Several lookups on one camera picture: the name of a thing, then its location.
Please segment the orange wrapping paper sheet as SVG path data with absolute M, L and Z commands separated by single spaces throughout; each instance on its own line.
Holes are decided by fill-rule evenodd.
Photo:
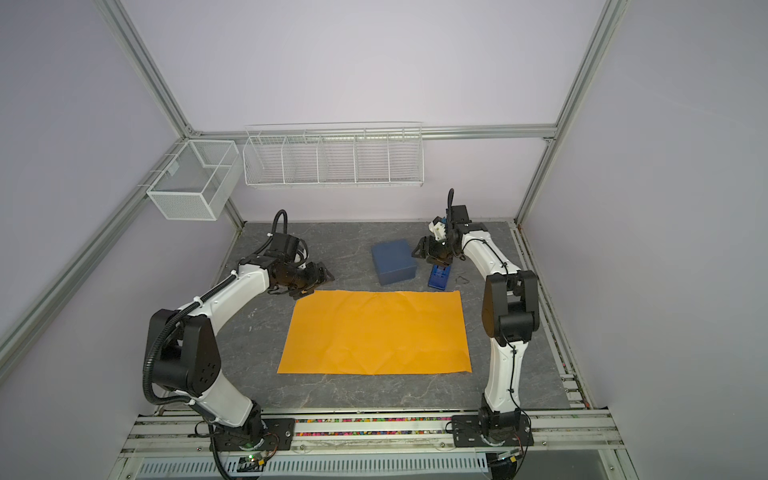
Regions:
M 472 371 L 458 292 L 323 290 L 299 300 L 279 374 Z

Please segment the blue gift box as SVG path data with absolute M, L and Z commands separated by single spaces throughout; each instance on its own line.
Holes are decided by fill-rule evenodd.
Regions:
M 375 244 L 371 253 L 377 278 L 382 286 L 415 278 L 417 264 L 405 239 Z

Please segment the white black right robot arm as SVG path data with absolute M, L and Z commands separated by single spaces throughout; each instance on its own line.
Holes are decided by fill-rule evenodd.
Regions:
M 484 277 L 481 317 L 491 354 L 478 428 L 490 439 L 524 429 L 527 414 L 519 387 L 525 352 L 540 327 L 539 278 L 508 259 L 486 226 L 472 221 L 466 206 L 454 203 L 454 195 L 450 189 L 445 215 L 429 224 L 430 234 L 419 240 L 412 256 L 443 269 L 456 260 L 469 260 Z

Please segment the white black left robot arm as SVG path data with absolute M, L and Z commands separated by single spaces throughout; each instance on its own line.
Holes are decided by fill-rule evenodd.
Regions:
M 226 278 L 188 304 L 151 316 L 142 365 L 145 399 L 156 406 L 183 403 L 213 430 L 261 436 L 261 408 L 226 378 L 217 335 L 259 295 L 299 300 L 332 280 L 322 263 L 310 260 L 307 243 L 288 232 L 287 212 L 279 210 L 267 240 Z

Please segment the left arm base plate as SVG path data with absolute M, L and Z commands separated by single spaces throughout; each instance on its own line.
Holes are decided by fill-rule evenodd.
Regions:
M 213 442 L 220 452 L 284 451 L 291 448 L 296 421 L 290 417 L 254 418 L 243 426 L 213 423 Z

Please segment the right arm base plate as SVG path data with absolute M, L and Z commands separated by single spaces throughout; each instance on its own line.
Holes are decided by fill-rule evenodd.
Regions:
M 530 418 L 520 410 L 454 415 L 449 427 L 456 447 L 528 447 L 534 444 Z

